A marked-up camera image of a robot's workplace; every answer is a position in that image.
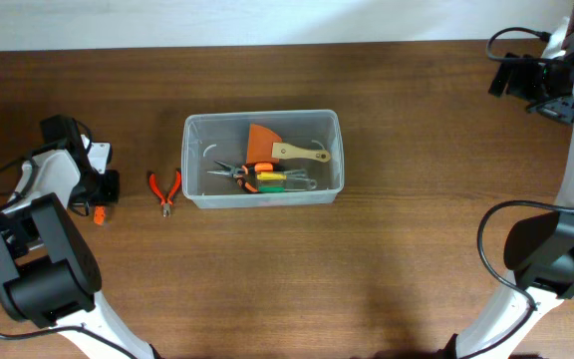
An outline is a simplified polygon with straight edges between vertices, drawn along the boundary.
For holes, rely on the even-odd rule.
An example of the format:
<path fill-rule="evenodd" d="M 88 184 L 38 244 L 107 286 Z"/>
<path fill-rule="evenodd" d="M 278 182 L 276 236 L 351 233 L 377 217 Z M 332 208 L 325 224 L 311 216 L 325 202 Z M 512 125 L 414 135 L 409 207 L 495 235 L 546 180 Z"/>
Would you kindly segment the orange drill bit holder strip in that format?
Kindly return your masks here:
<path fill-rule="evenodd" d="M 103 206 L 96 206 L 93 215 L 93 222 L 96 225 L 103 225 L 106 220 L 106 209 Z"/>

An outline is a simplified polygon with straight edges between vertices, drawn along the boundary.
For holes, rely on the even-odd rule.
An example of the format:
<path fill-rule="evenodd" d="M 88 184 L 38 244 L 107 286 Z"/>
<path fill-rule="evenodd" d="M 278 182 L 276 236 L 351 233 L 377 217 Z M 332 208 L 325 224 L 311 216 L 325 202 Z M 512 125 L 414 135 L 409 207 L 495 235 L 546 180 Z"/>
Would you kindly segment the small red-handled cutting pliers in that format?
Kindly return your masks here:
<path fill-rule="evenodd" d="M 182 175 L 180 169 L 174 170 L 173 183 L 168 188 L 161 188 L 154 172 L 146 174 L 147 184 L 150 191 L 155 195 L 161 208 L 163 217 L 169 217 L 174 206 L 175 198 L 181 189 Z"/>

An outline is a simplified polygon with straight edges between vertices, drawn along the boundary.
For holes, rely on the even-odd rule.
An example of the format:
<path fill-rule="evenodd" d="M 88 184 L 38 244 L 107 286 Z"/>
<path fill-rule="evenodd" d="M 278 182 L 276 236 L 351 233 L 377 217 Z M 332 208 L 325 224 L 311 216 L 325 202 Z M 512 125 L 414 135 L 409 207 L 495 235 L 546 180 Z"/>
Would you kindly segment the orange-black needle nose pliers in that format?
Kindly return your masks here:
<path fill-rule="evenodd" d="M 245 164 L 241 167 L 231 166 L 220 161 L 216 161 L 216 163 L 221 166 L 221 170 L 208 171 L 209 174 L 233 178 L 240 188 L 250 194 L 259 193 L 259 190 L 246 179 L 248 176 L 263 172 L 284 171 L 282 166 L 273 163 Z"/>

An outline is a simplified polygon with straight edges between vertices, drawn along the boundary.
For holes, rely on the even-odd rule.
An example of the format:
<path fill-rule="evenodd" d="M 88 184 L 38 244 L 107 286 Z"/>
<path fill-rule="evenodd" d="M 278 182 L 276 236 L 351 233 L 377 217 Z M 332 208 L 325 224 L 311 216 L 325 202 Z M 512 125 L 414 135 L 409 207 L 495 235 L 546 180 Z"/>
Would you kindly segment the orange scraper with wooden handle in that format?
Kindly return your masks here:
<path fill-rule="evenodd" d="M 285 143 L 281 137 L 266 127 L 251 124 L 248 133 L 247 161 L 278 164 L 281 160 L 313 160 L 326 163 L 331 154 L 326 150 L 309 150 Z"/>

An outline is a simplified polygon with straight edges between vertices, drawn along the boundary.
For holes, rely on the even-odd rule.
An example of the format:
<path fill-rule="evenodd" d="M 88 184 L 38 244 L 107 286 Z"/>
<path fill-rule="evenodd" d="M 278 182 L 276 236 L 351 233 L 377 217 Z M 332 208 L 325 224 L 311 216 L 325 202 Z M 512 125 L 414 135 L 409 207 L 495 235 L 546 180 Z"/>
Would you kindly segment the clear case of screwdrivers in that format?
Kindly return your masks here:
<path fill-rule="evenodd" d="M 295 192 L 316 189 L 318 183 L 304 169 L 286 172 L 262 172 L 255 175 L 261 192 Z"/>

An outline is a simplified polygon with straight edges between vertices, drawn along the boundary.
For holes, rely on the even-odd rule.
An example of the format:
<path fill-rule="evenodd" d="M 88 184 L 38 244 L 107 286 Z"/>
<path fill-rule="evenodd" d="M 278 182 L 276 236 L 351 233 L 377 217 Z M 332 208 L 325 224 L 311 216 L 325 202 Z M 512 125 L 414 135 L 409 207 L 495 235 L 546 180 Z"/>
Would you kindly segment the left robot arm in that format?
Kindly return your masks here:
<path fill-rule="evenodd" d="M 16 160 L 20 177 L 0 206 L 0 304 L 36 331 L 8 341 L 59 334 L 89 358 L 156 359 L 102 291 L 99 265 L 70 214 L 119 200 L 120 175 L 108 143 L 65 115 L 41 121 L 43 145 Z"/>

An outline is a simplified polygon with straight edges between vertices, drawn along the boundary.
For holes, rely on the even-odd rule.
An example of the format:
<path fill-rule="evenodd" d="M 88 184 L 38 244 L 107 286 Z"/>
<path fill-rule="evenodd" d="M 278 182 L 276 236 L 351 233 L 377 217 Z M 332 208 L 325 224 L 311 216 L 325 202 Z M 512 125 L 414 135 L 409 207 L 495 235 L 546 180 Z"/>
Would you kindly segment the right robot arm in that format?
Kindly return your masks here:
<path fill-rule="evenodd" d="M 491 266 L 485 252 L 478 254 L 500 285 L 478 318 L 437 351 L 439 358 L 511 358 L 545 314 L 574 296 L 574 6 L 556 31 L 532 34 L 546 44 L 538 57 L 496 56 L 490 47 L 485 49 L 487 58 L 500 65 L 488 92 L 522 99 L 528 104 L 527 112 L 571 126 L 562 185 L 552 204 L 510 200 L 483 216 L 480 230 L 504 208 L 541 211 L 517 222 L 508 233 L 503 249 L 505 274 Z"/>

